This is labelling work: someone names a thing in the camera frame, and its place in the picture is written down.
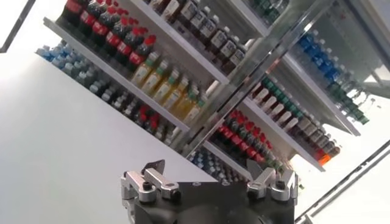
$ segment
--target white shelf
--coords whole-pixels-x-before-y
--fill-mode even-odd
[[[250,98],[244,99],[243,103],[252,110],[260,119],[260,128],[265,131],[267,138],[279,150],[293,148],[303,159],[312,164],[315,168],[324,172],[325,169],[290,135],[279,127],[260,107],[258,107]]]
[[[70,33],[68,33],[65,29],[59,26],[55,21],[52,21],[48,18],[43,19],[46,27],[51,29],[58,36],[63,38],[67,43],[69,43],[73,48],[77,49],[79,53],[84,55],[87,59],[92,61],[96,66],[102,69],[105,73],[107,73],[111,78],[117,81],[120,85],[129,90],[132,94],[136,95],[140,98],[144,103],[148,104],[153,110],[159,113],[161,116],[165,117],[168,121],[174,124],[176,127],[181,129],[182,131],[188,131],[190,128],[185,125],[181,120],[177,119],[173,116],[169,111],[160,106],[156,101],[151,99],[147,94],[142,92],[138,87],[133,85],[130,81],[128,81],[125,77],[123,77],[117,70],[112,68],[107,62],[97,56],[90,48],[86,47],[79,40],[74,38]]]
[[[214,154],[215,156],[217,156],[220,160],[222,160],[223,162],[225,162],[228,166],[230,166],[233,170],[237,171],[240,175],[246,177],[248,180],[253,180],[252,176],[250,175],[250,173],[248,172],[248,170],[246,170],[245,168],[243,168],[242,166],[240,166],[238,163],[236,163],[236,161],[234,161],[233,159],[231,159],[231,157],[229,157],[228,155],[226,155],[224,152],[221,151],[221,149],[217,148],[214,144],[212,144],[211,142],[209,141],[205,141],[203,143],[203,146],[208,150],[210,151],[212,154]]]
[[[229,83],[226,75],[218,70],[195,47],[190,45],[184,37],[155,13],[144,1],[119,0],[119,3],[125,9],[128,9],[131,16],[137,18],[142,23],[142,26],[147,27],[150,33],[156,35],[157,43],[190,73],[195,76],[208,75],[209,77],[214,77],[223,85]]]
[[[340,127],[347,130],[349,133],[359,136],[360,132],[353,126],[353,124],[348,121],[347,117],[336,107],[336,105],[330,100],[330,98],[324,93],[317,83],[310,77],[309,74],[303,69],[303,67],[294,59],[290,52],[287,52],[282,61],[294,71],[295,75],[305,84],[305,86],[310,89],[311,94],[319,99],[325,108],[330,111],[330,119],[338,122]]]

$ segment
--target red label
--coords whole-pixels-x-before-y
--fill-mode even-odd
[[[80,11],[82,10],[82,6],[80,4],[78,4],[77,2],[74,2],[74,0],[68,0],[66,2],[65,7],[67,9],[69,9],[70,11],[77,13],[77,14],[80,13]]]
[[[132,48],[128,45],[126,45],[123,42],[120,42],[120,44],[117,47],[118,51],[124,55],[129,55],[132,51]]]
[[[92,26],[92,24],[96,21],[96,18],[85,10],[81,13],[80,19],[88,26]]]
[[[135,52],[132,52],[130,54],[130,58],[129,58],[130,62],[135,64],[135,65],[139,65],[142,63],[142,61],[144,61],[144,57],[142,56],[139,56],[137,53]]]
[[[103,26],[102,24],[100,24],[98,21],[96,21],[93,24],[92,30],[94,33],[97,33],[99,35],[104,35],[104,36],[106,36],[106,34],[108,32],[108,28],[106,26]]]
[[[121,42],[121,39],[119,39],[119,37],[114,35],[111,31],[107,34],[105,40],[114,47],[116,47]]]

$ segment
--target dark bottle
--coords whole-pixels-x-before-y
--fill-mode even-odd
[[[219,17],[213,15],[210,19],[207,19],[199,29],[199,41],[204,45],[210,42],[210,39],[217,31],[219,24]]]
[[[133,30],[125,36],[122,42],[118,44],[115,59],[122,65],[126,65],[129,61],[130,53],[142,44],[143,41],[144,37],[139,28],[133,28]]]
[[[219,49],[226,42],[229,32],[230,29],[227,26],[225,26],[223,29],[219,29],[211,38],[209,44],[206,47],[206,50],[210,51],[214,55],[218,55]]]
[[[190,20],[189,30],[195,37],[199,37],[200,28],[207,21],[207,16],[210,13],[210,8],[205,6],[202,10],[198,10],[195,16]]]
[[[237,36],[228,37],[215,59],[219,59],[223,64],[228,62],[229,58],[236,51],[238,42],[239,38]]]
[[[222,65],[222,71],[225,74],[230,74],[244,59],[247,48],[243,45],[237,47],[236,52]]]
[[[91,35],[93,42],[99,47],[103,46],[108,32],[119,20],[120,17],[116,13],[116,9],[113,6],[109,7],[107,11],[101,14],[99,19],[93,24]]]
[[[95,0],[88,4],[87,8],[80,15],[79,30],[89,37],[92,32],[94,22],[100,17],[102,13],[111,5],[111,0]]]
[[[161,14],[161,17],[170,24],[174,23],[180,11],[183,9],[184,3],[185,0],[171,0]]]
[[[88,0],[67,0],[61,17],[77,27],[80,22],[80,15],[83,9],[87,7],[88,3]]]
[[[134,72],[138,66],[146,60],[147,56],[152,51],[155,42],[156,36],[151,35],[130,54],[129,64],[127,64],[130,71]]]
[[[198,11],[197,6],[199,5],[200,0],[189,0],[180,11],[177,20],[179,20],[183,26],[189,28],[190,21],[195,16]]]
[[[114,25],[112,30],[109,31],[105,37],[103,49],[112,57],[116,54],[116,49],[119,43],[131,30],[128,22],[129,20],[125,16],[122,16],[121,20]]]

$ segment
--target shelf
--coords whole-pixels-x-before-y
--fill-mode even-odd
[[[138,89],[133,83],[128,81],[124,76],[122,76],[116,69],[114,69],[110,64],[108,64],[105,60],[103,60],[100,56],[98,56],[94,50],[90,47],[87,47],[83,43],[81,43],[74,35],[70,34],[66,31],[66,28],[57,24],[56,22],[44,18],[44,24],[46,27],[51,29],[58,36],[63,38],[67,43],[69,43],[74,49],[77,49],[79,53],[84,55],[87,59],[89,59],[92,63],[102,69],[105,73],[107,73],[111,78],[117,81],[120,85],[125,87],[132,94],[136,95],[140,100],[144,103],[148,104],[153,110],[159,113],[161,116],[165,117],[168,121],[174,124],[176,127],[181,129],[182,131],[188,131],[190,128],[185,125],[182,121],[173,116],[169,111],[161,107],[156,101],[151,99],[147,94],[142,92],[142,90]]]
[[[281,127],[279,127],[260,107],[258,107],[250,98],[244,99],[243,103],[248,109],[253,111],[260,118],[256,123],[260,124],[260,128],[266,133],[267,138],[276,149],[282,150],[281,154],[289,154],[289,148],[292,148],[303,159],[312,164],[315,168],[324,172],[325,169],[290,135],[288,135]]]
[[[310,77],[310,75],[304,70],[304,68],[294,59],[290,52],[287,52],[285,54],[285,56],[282,58],[282,62],[284,62],[284,64],[288,67],[290,71],[293,71],[290,73],[293,73],[296,77],[298,77],[299,80],[304,84],[305,88],[308,89],[308,91],[305,91],[301,94],[302,97],[313,98],[311,99],[311,103],[308,103],[310,105],[304,105],[313,108],[312,110],[307,108],[309,112],[314,113],[313,111],[317,111],[317,113],[319,114],[314,113],[314,115],[322,117],[320,121],[340,128],[341,130],[349,132],[355,136],[360,135],[360,132],[353,126],[350,121],[348,121],[347,117],[343,115],[343,113],[326,95],[324,90],[318,86],[318,84]],[[295,90],[303,91],[302,88],[295,88]]]
[[[174,28],[164,21],[144,1],[120,0],[119,4],[128,9],[131,16],[138,19],[142,26],[149,29],[149,32],[156,35],[157,44],[165,52],[169,52],[182,66],[195,77],[207,75],[214,77],[221,84],[226,85],[229,79],[214,64],[205,58],[195,47],[184,39]]]
[[[233,170],[237,171],[240,175],[244,176],[248,180],[253,180],[250,173],[240,166],[234,159],[232,159],[230,156],[226,155],[221,149],[217,148],[213,143],[209,141],[205,141],[203,143],[203,146],[210,151],[212,154],[217,156],[220,160],[225,162],[228,166],[230,166]]]

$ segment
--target bottle label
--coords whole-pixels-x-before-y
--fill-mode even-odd
[[[96,21],[96,18],[85,10],[83,11],[83,13],[81,13],[80,19],[88,26],[92,26],[93,23]]]
[[[75,0],[67,0],[65,7],[73,13],[80,13],[82,5],[78,4]]]
[[[207,20],[206,23],[200,28],[200,33],[205,36],[206,38],[209,38],[213,32],[217,29],[217,26],[212,20]]]
[[[244,59],[245,54],[242,50],[237,49],[237,51],[230,57],[230,61],[235,65],[238,66],[240,62]]]
[[[166,6],[163,14],[161,17],[167,21],[170,19],[170,17],[176,12],[176,10],[180,7],[180,4],[177,2],[177,0],[171,0],[169,4]]]
[[[192,1],[188,1],[180,13],[184,16],[184,18],[190,20],[196,12],[196,5]]]
[[[170,89],[170,86],[167,85],[166,83],[163,84],[160,89],[158,89],[157,93],[154,95],[153,99],[156,101],[156,102],[159,102],[161,101],[164,96],[166,95],[166,93],[169,91]]]
[[[148,68],[145,68],[144,66],[139,67],[134,74],[132,83],[139,85],[148,73],[149,73]]]
[[[226,44],[221,48],[221,53],[229,58],[233,53],[234,51],[236,50],[236,44],[231,41],[231,40],[228,40],[228,42],[226,42]]]
[[[156,85],[158,81],[158,78],[156,75],[151,75],[146,83],[144,84],[144,86],[142,87],[142,91],[144,91],[145,93],[148,93],[149,91],[151,91],[153,89],[153,87]]]
[[[132,48],[123,42],[120,42],[120,44],[118,45],[117,48],[118,48],[118,51],[124,55],[129,55],[132,51]]]
[[[227,37],[223,31],[218,31],[214,37],[211,39],[211,43],[216,46],[217,48],[220,48],[223,43],[225,43]]]
[[[109,33],[105,37],[105,40],[108,44],[114,47],[116,47],[121,42],[121,39],[118,36],[114,35],[111,31],[109,31]]]
[[[106,36],[106,34],[108,33],[108,28],[104,25],[102,25],[99,21],[96,21],[94,24],[93,24],[93,27],[92,27],[92,30],[94,33],[98,34],[98,35],[104,35]]]
[[[145,59],[144,59],[144,57],[139,56],[137,53],[132,52],[132,53],[130,54],[129,60],[130,60],[131,63],[133,63],[133,64],[135,64],[135,65],[139,65],[139,64],[141,64]]]
[[[199,12],[194,16],[194,18],[191,19],[191,24],[192,24],[195,28],[199,29],[200,26],[202,25],[203,21],[205,20],[205,18],[206,18],[206,15],[205,15],[203,12],[200,12],[200,11],[199,11]]]
[[[193,120],[196,117],[196,115],[199,114],[199,112],[200,112],[200,109],[198,107],[192,108],[191,111],[187,114],[187,117],[184,118],[183,122],[187,124],[188,122]]]
[[[177,93],[172,93],[168,100],[164,103],[164,108],[171,109],[171,107],[176,103],[177,99],[179,99],[179,95]]]

